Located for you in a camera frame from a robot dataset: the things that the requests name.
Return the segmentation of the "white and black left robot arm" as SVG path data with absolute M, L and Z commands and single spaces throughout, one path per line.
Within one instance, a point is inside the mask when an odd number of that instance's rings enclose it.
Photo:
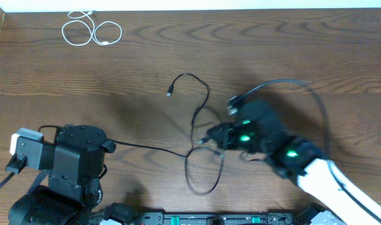
M 104 158 L 116 144 L 100 128 L 56 127 L 53 142 L 43 133 L 21 128 L 11 136 L 6 171 L 39 171 L 28 192 L 9 210 L 10 224 L 87 224 L 101 202 Z

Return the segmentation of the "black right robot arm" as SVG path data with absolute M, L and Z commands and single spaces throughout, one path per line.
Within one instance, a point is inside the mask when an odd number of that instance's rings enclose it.
M 264 162 L 278 176 L 290 179 L 345 224 L 381 224 L 381 206 L 312 142 L 291 135 L 264 101 L 240 105 L 234 121 L 210 128 L 207 138 L 221 149 L 265 154 Z

